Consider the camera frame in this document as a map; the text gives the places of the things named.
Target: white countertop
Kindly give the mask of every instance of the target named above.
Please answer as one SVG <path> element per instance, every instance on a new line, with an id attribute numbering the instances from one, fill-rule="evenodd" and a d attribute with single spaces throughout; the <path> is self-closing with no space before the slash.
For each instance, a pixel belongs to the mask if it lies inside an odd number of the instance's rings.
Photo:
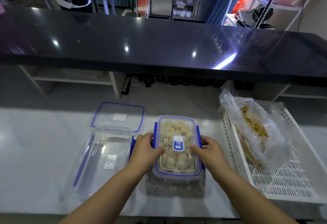
<path id="1" fill-rule="evenodd" d="M 41 96 L 18 69 L 8 68 L 0 69 L 0 212 L 67 214 L 80 204 L 69 197 L 67 179 L 89 137 L 92 113 L 101 102 L 118 101 L 111 86 L 105 85 L 62 83 Z M 144 133 L 153 131 L 158 116 L 172 114 L 194 118 L 201 134 L 219 139 L 215 136 L 219 93 L 213 87 L 156 82 L 147 89 L 141 83 L 119 102 L 145 108 Z M 327 128 L 302 128 L 327 164 L 327 144 L 310 139 L 321 135 L 326 140 Z M 157 190 L 153 180 L 151 173 L 143 177 L 121 215 L 237 218 L 208 171 L 191 191 L 183 187 Z"/>

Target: white plastic tray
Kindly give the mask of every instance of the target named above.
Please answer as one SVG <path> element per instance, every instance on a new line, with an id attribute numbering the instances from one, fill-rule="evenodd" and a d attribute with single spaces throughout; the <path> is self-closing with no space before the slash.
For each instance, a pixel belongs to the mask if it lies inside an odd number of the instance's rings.
<path id="1" fill-rule="evenodd" d="M 257 101 L 263 108 L 273 102 Z M 283 104 L 282 117 L 294 127 L 291 161 L 278 169 L 264 169 L 251 164 L 244 156 L 235 125 L 219 107 L 219 123 L 224 138 L 219 142 L 230 166 L 271 200 L 302 203 L 327 203 L 327 169 Z"/>

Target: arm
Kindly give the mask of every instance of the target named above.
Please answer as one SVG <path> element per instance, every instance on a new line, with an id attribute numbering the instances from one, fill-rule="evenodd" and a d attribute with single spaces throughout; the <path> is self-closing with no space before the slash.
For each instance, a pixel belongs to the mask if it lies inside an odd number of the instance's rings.
<path id="1" fill-rule="evenodd" d="M 127 166 L 60 224 L 113 224 L 139 181 L 165 152 L 163 147 L 151 147 L 152 137 L 152 133 L 139 135 Z"/>
<path id="2" fill-rule="evenodd" d="M 244 222 L 297 223 L 229 167 L 217 141 L 206 136 L 201 136 L 201 140 L 202 143 L 209 145 L 207 149 L 197 146 L 192 146 L 190 149 L 202 159 L 205 167 L 224 190 Z"/>

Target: hand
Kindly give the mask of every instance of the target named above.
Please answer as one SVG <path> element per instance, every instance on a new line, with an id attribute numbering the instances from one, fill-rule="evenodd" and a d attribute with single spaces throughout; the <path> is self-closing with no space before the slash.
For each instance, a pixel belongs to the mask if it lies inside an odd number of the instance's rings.
<path id="1" fill-rule="evenodd" d="M 204 166 L 211 172 L 216 180 L 217 173 L 223 169 L 230 169 L 227 163 L 222 147 L 214 139 L 201 135 L 202 145 L 209 145 L 207 148 L 199 148 L 192 145 L 190 149 L 200 157 Z"/>
<path id="2" fill-rule="evenodd" d="M 129 160 L 129 165 L 140 173 L 145 174 L 161 156 L 165 149 L 158 147 L 153 149 L 150 142 L 153 140 L 153 133 L 139 135 L 136 138 L 135 146 Z"/>

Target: black stone counter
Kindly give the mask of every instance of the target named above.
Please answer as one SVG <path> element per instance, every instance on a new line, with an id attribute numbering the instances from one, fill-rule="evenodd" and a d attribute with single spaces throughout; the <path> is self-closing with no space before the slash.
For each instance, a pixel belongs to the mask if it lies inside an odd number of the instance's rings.
<path id="1" fill-rule="evenodd" d="M 0 63 L 327 85 L 314 34 L 6 7 Z"/>

